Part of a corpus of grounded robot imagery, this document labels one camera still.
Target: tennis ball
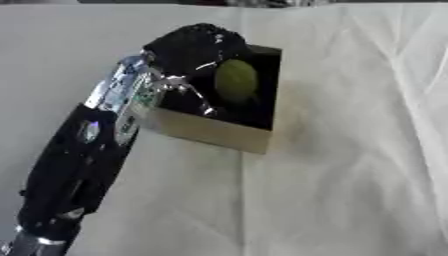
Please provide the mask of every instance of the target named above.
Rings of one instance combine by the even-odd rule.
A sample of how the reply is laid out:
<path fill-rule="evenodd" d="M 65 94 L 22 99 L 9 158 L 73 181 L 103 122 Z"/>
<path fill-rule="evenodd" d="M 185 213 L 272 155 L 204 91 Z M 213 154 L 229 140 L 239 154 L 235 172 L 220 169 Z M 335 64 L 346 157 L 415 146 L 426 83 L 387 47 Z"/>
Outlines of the tennis ball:
<path fill-rule="evenodd" d="M 216 70 L 215 90 L 230 103 L 245 103 L 255 96 L 257 87 L 257 71 L 244 61 L 228 60 Z"/>

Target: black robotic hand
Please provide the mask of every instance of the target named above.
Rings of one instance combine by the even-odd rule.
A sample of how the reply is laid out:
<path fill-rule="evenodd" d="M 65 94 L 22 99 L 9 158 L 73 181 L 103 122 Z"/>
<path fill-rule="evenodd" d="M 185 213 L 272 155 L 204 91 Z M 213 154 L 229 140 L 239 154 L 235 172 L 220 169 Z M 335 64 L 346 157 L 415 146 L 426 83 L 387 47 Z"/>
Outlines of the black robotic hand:
<path fill-rule="evenodd" d="M 3 247 L 3 255 L 65 255 L 84 216 L 98 209 L 134 144 L 139 125 L 128 108 L 137 92 L 156 92 L 154 87 L 172 76 L 188 79 L 247 51 L 237 33 L 197 24 L 168 33 L 145 45 L 140 55 L 119 61 L 37 160 L 21 191 L 19 233 Z"/>
<path fill-rule="evenodd" d="M 244 38 L 212 24 L 179 28 L 143 49 L 155 54 L 155 64 L 167 76 L 193 76 L 213 69 L 220 62 L 248 51 Z"/>

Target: white tablecloth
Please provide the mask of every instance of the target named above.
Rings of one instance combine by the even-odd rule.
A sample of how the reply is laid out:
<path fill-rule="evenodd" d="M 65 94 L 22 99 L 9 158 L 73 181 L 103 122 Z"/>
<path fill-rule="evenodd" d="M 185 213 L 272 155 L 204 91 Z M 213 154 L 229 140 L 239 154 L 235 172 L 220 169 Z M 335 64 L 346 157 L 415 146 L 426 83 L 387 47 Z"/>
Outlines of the white tablecloth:
<path fill-rule="evenodd" d="M 446 13 L 1 7 L 0 240 L 13 235 L 17 191 L 41 150 L 113 64 L 212 22 L 284 51 L 268 153 L 143 131 L 70 255 L 448 254 Z"/>

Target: cardboard box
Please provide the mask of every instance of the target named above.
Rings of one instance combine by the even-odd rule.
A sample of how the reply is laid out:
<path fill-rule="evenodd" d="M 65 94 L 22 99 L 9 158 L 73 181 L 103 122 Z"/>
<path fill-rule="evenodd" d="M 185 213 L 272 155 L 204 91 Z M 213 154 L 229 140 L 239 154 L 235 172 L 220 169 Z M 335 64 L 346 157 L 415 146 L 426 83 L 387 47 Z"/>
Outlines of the cardboard box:
<path fill-rule="evenodd" d="M 194 78 L 195 88 L 218 108 L 212 118 L 198 115 L 199 99 L 177 91 L 168 92 L 159 108 L 150 111 L 146 125 L 169 136 L 211 143 L 252 153 L 266 152 L 275 119 L 281 50 L 251 46 L 242 58 L 257 71 L 258 89 L 253 102 L 231 106 L 214 91 L 214 74 Z"/>

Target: wrinkled cloth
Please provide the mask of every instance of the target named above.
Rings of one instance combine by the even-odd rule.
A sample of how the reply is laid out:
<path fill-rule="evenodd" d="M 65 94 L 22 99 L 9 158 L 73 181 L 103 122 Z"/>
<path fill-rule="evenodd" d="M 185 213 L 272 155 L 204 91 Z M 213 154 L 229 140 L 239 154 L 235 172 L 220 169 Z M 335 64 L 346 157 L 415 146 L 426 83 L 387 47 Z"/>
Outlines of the wrinkled cloth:
<path fill-rule="evenodd" d="M 267 154 L 142 131 L 69 255 L 448 254 L 447 12 L 0 8 L 0 240 L 46 142 L 113 64 L 211 22 L 283 49 Z"/>

